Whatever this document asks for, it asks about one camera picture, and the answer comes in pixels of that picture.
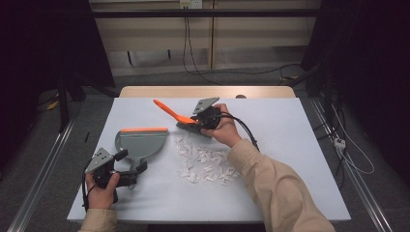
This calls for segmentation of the white wall socket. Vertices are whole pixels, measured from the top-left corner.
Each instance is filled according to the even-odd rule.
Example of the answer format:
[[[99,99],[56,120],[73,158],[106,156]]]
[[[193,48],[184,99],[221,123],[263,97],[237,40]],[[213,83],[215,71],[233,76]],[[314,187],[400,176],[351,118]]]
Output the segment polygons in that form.
[[[179,0],[180,8],[181,9],[194,9],[200,10],[203,8],[203,1],[202,0]]]

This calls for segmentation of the person's right hand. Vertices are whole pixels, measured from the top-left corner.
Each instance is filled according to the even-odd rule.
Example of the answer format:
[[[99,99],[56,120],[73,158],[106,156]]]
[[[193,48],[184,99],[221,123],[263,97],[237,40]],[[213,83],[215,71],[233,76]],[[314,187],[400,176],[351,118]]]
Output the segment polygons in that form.
[[[234,120],[228,116],[229,111],[226,104],[216,104],[215,108],[218,108],[222,113],[219,125],[214,130],[202,129],[201,132],[232,148],[242,137],[237,131]]]

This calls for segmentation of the black metal stand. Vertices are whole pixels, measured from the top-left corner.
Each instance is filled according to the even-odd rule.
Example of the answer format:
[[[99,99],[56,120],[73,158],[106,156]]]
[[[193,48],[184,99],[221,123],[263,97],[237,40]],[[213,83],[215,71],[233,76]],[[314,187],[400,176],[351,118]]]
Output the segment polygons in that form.
[[[117,98],[119,96],[118,92],[110,90],[108,87],[76,72],[63,72],[58,77],[57,86],[60,106],[60,132],[68,126],[70,121],[67,94],[70,94],[75,102],[83,102],[86,99],[83,86],[91,86],[93,89],[110,98]]]

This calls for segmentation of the person's left hand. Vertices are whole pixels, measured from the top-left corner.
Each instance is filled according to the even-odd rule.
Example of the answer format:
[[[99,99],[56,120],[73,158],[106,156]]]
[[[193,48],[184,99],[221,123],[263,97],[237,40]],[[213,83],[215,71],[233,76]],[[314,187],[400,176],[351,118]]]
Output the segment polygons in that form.
[[[85,176],[87,185],[87,199],[90,209],[110,210],[114,201],[114,190],[116,190],[120,175],[114,173],[106,186],[99,188],[94,182],[93,175],[88,173]]]

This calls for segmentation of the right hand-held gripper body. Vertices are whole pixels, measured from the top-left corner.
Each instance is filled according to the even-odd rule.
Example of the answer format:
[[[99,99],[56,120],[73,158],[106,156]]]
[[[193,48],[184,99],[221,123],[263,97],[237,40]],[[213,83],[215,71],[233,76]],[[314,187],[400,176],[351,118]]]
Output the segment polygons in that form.
[[[205,125],[206,130],[214,130],[220,123],[220,110],[214,107],[214,104],[219,100],[219,97],[199,100],[193,110],[193,116],[201,114],[201,120],[195,120],[199,124]]]

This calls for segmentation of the white table mat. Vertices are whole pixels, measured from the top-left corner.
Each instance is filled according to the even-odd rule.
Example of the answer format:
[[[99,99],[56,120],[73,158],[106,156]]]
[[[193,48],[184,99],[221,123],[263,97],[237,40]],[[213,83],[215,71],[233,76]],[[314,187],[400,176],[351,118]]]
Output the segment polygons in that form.
[[[317,208],[330,221],[350,218],[333,174],[297,98],[228,99],[229,112],[248,127],[262,154],[291,166],[306,183]],[[168,130],[162,148],[148,159],[135,189],[118,188],[114,209],[119,220],[135,223],[258,223],[262,216],[241,178],[227,179],[227,165],[188,159],[179,153],[180,141],[194,151],[221,153],[216,140],[187,133],[156,106],[152,98],[114,101],[99,146],[116,153],[121,129],[162,127]]]

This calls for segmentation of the grey dustpan with orange lip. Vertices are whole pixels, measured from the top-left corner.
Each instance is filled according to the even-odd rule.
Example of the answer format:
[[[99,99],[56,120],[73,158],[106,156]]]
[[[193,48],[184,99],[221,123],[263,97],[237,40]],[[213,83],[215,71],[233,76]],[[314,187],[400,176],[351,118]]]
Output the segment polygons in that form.
[[[118,152],[127,150],[131,170],[135,170],[148,157],[156,154],[167,138],[167,128],[121,129],[115,137]]]

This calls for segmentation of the wooden table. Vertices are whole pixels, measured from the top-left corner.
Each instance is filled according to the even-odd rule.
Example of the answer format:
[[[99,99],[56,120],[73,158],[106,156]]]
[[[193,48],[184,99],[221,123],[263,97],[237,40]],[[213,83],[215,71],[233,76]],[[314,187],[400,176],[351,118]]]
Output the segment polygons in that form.
[[[120,98],[230,98],[245,95],[247,99],[295,98],[287,86],[126,86]]]

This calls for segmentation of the pile of white paper scraps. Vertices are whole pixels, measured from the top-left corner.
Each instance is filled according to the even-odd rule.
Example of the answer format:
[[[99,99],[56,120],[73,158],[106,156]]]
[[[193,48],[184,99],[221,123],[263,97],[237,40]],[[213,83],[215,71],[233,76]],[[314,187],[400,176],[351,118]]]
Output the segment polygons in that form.
[[[226,186],[240,176],[227,159],[228,149],[215,141],[205,144],[204,137],[184,134],[174,138],[174,147],[181,161],[177,173],[191,184]]]

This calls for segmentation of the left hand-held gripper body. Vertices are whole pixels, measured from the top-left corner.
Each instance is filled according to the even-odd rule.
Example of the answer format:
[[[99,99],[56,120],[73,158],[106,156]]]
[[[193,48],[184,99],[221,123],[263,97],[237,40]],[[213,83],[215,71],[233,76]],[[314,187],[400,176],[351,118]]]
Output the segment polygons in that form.
[[[114,159],[115,155],[111,155],[106,149],[100,148],[85,167],[84,173],[92,173],[94,181],[101,189],[106,188],[110,177],[113,173],[116,173],[116,170],[114,169],[114,162],[116,161]],[[133,189],[136,185],[136,180],[136,170],[120,172],[120,180],[117,187],[129,187],[130,189]]]

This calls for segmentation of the metal floor rail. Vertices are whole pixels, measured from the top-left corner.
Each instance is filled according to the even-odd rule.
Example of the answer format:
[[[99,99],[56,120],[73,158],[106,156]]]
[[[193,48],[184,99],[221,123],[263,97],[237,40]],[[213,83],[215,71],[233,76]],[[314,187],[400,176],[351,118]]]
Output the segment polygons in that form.
[[[34,183],[18,208],[18,211],[16,212],[16,215],[7,232],[25,232],[28,222],[30,221],[44,192],[45,184],[51,176],[54,166],[62,154],[67,140],[71,135],[74,123],[75,119],[71,119],[67,125],[58,132],[55,142],[47,154],[40,173],[36,176]]]
[[[327,123],[325,119],[325,110],[320,103],[320,100],[311,100],[311,104],[314,107],[318,119],[323,123],[324,130],[327,133],[327,136],[329,137],[331,143],[333,144],[333,147],[336,149],[337,156],[341,160],[343,169],[349,176],[377,231],[394,232],[381,206],[378,204],[371,190],[367,186],[363,178],[364,172],[359,170],[347,151],[345,149],[339,148],[334,142],[334,139],[339,138],[339,135],[336,131],[331,134],[332,127]]]

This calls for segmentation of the orange brush with grey bristles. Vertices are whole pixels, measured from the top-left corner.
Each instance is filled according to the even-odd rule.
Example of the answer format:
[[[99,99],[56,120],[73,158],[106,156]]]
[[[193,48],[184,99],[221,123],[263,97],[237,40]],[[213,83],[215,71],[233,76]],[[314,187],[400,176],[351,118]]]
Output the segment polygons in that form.
[[[158,106],[160,109],[162,109],[164,112],[166,112],[168,115],[170,115],[171,117],[173,117],[177,121],[176,126],[178,128],[180,128],[182,130],[185,130],[185,131],[192,132],[192,133],[203,135],[201,130],[199,130],[197,128],[197,125],[199,125],[199,124],[192,118],[193,114],[190,117],[183,116],[183,115],[180,115],[180,114],[174,112],[165,103],[163,103],[159,100],[153,99],[153,102],[156,106]]]

